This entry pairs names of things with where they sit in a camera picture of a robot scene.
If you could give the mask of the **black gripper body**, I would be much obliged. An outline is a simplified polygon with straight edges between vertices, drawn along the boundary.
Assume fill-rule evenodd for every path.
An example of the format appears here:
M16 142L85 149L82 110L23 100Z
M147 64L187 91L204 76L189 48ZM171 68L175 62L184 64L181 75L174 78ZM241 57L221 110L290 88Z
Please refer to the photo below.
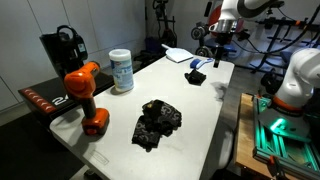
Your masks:
M218 33L216 36L215 42L219 47L224 47L230 43L230 34L229 33Z

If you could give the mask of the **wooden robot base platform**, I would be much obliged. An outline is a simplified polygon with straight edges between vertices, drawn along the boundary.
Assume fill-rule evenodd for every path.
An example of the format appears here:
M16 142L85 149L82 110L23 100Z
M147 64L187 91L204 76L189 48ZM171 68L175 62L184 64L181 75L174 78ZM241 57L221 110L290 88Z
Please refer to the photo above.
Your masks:
M267 165L253 158L254 121L252 95L240 96L234 164L241 169L241 176L249 180L271 180Z

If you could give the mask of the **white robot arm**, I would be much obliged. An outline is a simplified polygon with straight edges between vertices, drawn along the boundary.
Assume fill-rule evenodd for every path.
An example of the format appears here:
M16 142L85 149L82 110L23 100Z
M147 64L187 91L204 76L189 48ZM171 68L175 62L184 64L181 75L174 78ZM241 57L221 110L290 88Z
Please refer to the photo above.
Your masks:
M218 21L209 26L217 34L216 42L223 46L231 41L238 21L255 20L280 0L223 0ZM279 113L301 116L319 87L319 50L305 48L295 51L280 88L272 98L271 108Z

